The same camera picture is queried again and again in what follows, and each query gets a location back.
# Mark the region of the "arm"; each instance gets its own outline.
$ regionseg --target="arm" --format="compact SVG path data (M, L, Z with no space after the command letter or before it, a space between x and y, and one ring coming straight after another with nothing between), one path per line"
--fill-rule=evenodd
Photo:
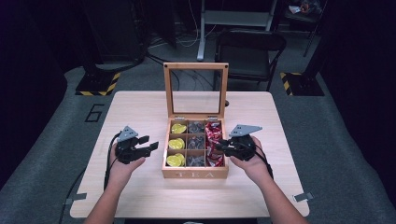
M260 141L254 136L252 138L256 146L262 148ZM231 161L260 188L273 223L308 223L271 178L266 165L257 155L249 161L240 161L236 157L231 157Z
M110 162L116 159L116 145L117 144L113 145L113 148L111 148ZM145 158L140 158L129 164L123 164L119 161L114 162L110 170L110 178L108 179L107 187L84 223L97 224L113 222L122 190L131 178L132 172L143 164L144 161Z

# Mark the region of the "open lid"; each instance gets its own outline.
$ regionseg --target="open lid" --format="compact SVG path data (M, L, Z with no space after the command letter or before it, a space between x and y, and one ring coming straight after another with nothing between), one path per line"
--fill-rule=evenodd
M195 74L196 70L199 70L198 75L206 82L218 74L221 80L219 91L200 91L197 94L197 91L180 90L180 77L190 76L194 80L198 78ZM227 63L164 63L163 71L169 118L224 118Z

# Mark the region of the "cable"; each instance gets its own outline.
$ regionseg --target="cable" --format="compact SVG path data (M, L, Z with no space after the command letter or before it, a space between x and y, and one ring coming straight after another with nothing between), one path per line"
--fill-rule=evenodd
M262 161L263 161L263 162L265 163L265 165L267 166L268 173L269 173L270 176L274 179L273 170L272 170L272 168L271 168L270 163L268 163L267 158L265 157L265 153L262 151L262 148L260 148L260 147L257 146L257 145L256 145L256 147L260 149L260 151L262 152L262 154L263 154L264 156L260 155L260 153L258 153L257 151L254 151L254 153L255 153L258 157L260 157L260 159L262 159Z
M76 185L77 181L79 180L79 178L82 176L82 174L84 174L85 170L87 169L87 167L85 167L77 176L77 178L75 179L75 181L73 182L72 186L70 187L69 191L67 192L66 198L64 200L64 205L62 207L62 212L61 215L59 216L59 224L62 223L62 219L64 218L64 209L66 208L66 200L69 198L70 193L72 192L74 186Z
M178 44L181 44L181 43L187 43L187 42L196 42L196 39L194 39L194 40L180 40L179 38L177 38L176 37L176 39L178 40L177 41L177 43ZM149 47L148 47L148 49L153 49L153 48L157 48L157 47L159 47L159 46L162 46L162 45L168 45L169 43L168 42L165 42L165 41L163 41L163 39L162 38L159 38L158 40L155 40L154 42L152 42L150 45L149 45Z
M224 8L224 0L221 1L221 11L223 10L223 8ZM217 26L217 25L214 25L214 26L213 26L213 28L205 35L205 38L206 38L207 36L209 36L210 33L212 33L212 31L216 28L216 26Z
M111 170L111 167L113 167L113 164L114 164L114 162L116 162L116 160L119 158L119 156L116 158L116 159L114 159L114 161L113 162L111 162L111 165L110 165L110 167L108 168L108 170Z
M121 132L119 132L116 135L114 135L113 139L111 139L111 141L110 141L110 146L108 146L104 189L106 189L106 187L107 187L108 179L110 178L110 169L111 169L111 166L113 166L113 163L114 163L114 161L113 161L113 163L111 163L111 166L110 166L109 159L110 159L111 148L113 147L114 140L116 140L116 138L118 138L120 136L120 134L121 134Z
M213 88L212 83L210 83L202 74L198 73L198 72L195 71L195 70L194 70L194 73L197 74L198 76L200 76L201 78L203 78L203 79L206 81L206 83L207 83L210 87Z
M198 36L199 36L199 34L198 34L198 24L197 24L197 21L195 20L194 14L192 13L191 0L189 0L189 6L190 6L190 12L191 12L191 15L192 15L192 19L194 20L194 24L195 24L196 37L195 37L195 40L193 40L192 44L190 44L190 45L181 44L181 41L177 38L177 41L178 41L177 43L179 43L181 46L183 46L185 48L188 48L188 47L191 47L192 45L194 45L197 42Z
M197 88L197 78L193 76L191 76L191 78L194 80L194 88L192 90L195 91Z
M163 63L160 63L158 60L163 61L163 62L169 62L169 61L166 61L165 59L159 58L159 57L154 56L150 53L147 53L147 57L150 58L152 61L159 63L162 66L163 66ZM174 71L171 71L171 72L172 72L172 75L174 75L177 80L177 91L179 91L180 90L180 79L178 78L177 74Z
M202 90L204 91L205 90L204 83L202 83L202 81L198 77L193 77L193 78L195 78L196 80L199 81L199 83L201 84Z

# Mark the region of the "office chair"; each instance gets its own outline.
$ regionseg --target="office chair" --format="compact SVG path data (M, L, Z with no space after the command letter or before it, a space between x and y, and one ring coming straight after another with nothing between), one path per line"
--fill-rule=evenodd
M231 29L223 31L216 41L216 63L228 63L228 78L264 81L270 90L277 60L286 47L282 35L267 31ZM213 91L219 73L213 78Z
M295 14L291 13L289 10L289 5L283 5L283 11L281 12L280 17L287 20L292 24L298 24L303 26L307 30L309 30L308 36L308 45L306 46L304 57L306 56L309 47L311 47L312 41L314 40L315 35L317 34L318 28L320 26L320 22L323 18L323 13L327 6L328 0L320 0L321 4L321 12L320 13L310 13L308 15L304 14L303 12L297 12Z

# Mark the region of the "black curtain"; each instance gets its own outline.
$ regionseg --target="black curtain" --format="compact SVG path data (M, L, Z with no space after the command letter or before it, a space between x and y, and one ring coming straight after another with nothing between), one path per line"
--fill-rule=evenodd
M321 74L349 133L395 205L396 27L390 19L395 3L349 0L333 5L337 35L329 42Z
M36 28L49 45L50 50L65 72L81 66L79 58L82 52L73 47L71 28L78 30L78 36L84 42L84 53L89 53L93 63L103 63L91 26L84 12L81 0L23 0Z
M24 2L0 2L0 34L2 188L62 101L67 83L59 55Z

